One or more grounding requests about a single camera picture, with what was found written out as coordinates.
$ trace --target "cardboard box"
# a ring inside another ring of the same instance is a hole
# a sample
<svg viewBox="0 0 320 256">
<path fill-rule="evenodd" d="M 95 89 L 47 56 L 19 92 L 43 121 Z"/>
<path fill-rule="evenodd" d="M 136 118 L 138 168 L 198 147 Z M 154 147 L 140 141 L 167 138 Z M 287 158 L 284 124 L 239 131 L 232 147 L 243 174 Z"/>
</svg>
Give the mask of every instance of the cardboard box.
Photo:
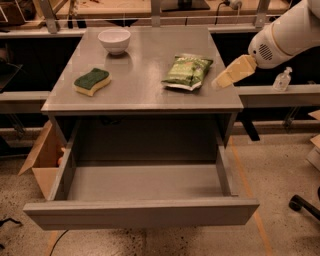
<svg viewBox="0 0 320 256">
<path fill-rule="evenodd" d="M 309 113 L 310 116 L 320 121 L 320 110 Z M 320 171 L 320 134 L 311 138 L 314 148 L 307 155 L 307 160 Z"/>
<path fill-rule="evenodd" d="M 58 159 L 63 156 L 63 145 L 48 121 L 35 141 L 18 175 L 32 170 L 43 196 L 47 199 L 58 172 Z"/>
</svg>

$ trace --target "spray bottle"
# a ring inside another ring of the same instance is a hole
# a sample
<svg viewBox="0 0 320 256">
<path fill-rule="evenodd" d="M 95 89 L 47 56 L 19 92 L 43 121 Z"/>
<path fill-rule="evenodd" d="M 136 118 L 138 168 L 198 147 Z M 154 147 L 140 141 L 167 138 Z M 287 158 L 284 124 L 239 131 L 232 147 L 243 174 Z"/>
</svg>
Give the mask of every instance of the spray bottle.
<svg viewBox="0 0 320 256">
<path fill-rule="evenodd" d="M 291 67 L 286 67 L 286 70 L 283 73 L 277 75 L 276 80 L 273 83 L 273 89 L 277 91 L 284 92 L 287 90 L 287 87 L 291 81 L 290 73 L 292 72 Z"/>
</svg>

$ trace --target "white bowl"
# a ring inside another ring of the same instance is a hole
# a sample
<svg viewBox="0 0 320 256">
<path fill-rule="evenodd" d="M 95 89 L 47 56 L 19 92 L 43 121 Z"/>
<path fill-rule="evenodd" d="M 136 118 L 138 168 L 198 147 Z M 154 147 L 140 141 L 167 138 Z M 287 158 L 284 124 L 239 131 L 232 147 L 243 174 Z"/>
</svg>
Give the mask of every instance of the white bowl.
<svg viewBox="0 0 320 256">
<path fill-rule="evenodd" d="M 131 33 L 123 28 L 110 28 L 99 33 L 101 45 L 113 55 L 125 52 L 129 46 Z"/>
</svg>

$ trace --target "drawer front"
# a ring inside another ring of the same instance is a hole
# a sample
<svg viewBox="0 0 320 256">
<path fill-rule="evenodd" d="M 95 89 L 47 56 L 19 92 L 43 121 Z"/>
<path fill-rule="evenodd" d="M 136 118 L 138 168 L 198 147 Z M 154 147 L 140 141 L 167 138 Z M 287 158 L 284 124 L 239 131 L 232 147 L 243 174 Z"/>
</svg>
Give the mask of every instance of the drawer front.
<svg viewBox="0 0 320 256">
<path fill-rule="evenodd" d="M 44 230 L 244 225 L 256 199 L 212 198 L 27 204 L 24 211 Z"/>
</svg>

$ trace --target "green sponge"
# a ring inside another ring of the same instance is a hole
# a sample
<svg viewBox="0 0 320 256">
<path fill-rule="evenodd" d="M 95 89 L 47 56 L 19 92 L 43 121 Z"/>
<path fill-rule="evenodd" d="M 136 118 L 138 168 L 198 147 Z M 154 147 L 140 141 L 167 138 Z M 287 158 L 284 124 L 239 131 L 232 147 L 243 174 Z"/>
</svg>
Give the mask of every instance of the green sponge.
<svg viewBox="0 0 320 256">
<path fill-rule="evenodd" d="M 82 94 L 93 96 L 97 90 L 106 86 L 110 81 L 111 76 L 108 71 L 93 68 L 89 73 L 74 81 L 74 89 Z"/>
</svg>

